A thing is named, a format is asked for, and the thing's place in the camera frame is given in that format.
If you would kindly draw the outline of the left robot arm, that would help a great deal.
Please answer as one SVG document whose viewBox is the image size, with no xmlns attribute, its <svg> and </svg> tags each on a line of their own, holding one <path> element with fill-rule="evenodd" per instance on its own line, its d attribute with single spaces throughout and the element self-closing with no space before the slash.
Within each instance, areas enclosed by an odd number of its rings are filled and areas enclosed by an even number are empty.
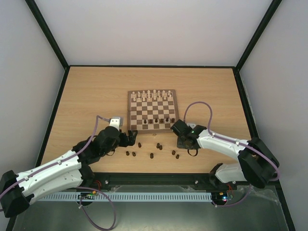
<svg viewBox="0 0 308 231">
<path fill-rule="evenodd" d="M 107 126 L 46 164 L 20 173 L 5 172 L 0 179 L 1 212 L 6 218 L 15 217 L 49 194 L 90 186 L 94 179 L 90 164 L 117 147 L 133 146 L 137 134 L 137 130 L 125 133 Z"/>
</svg>

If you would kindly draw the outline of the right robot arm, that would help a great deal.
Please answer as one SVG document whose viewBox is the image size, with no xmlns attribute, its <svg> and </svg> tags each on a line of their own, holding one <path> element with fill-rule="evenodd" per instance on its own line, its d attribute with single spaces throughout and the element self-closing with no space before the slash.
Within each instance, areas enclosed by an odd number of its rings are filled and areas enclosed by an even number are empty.
<svg viewBox="0 0 308 231">
<path fill-rule="evenodd" d="M 183 148 L 189 150 L 209 149 L 224 154 L 237 162 L 217 164 L 210 172 L 210 184 L 221 188 L 232 181 L 246 181 L 264 188 L 271 180 L 276 180 L 279 162 L 259 138 L 240 140 L 214 133 L 200 125 L 186 124 L 178 120 L 171 126 Z"/>
</svg>

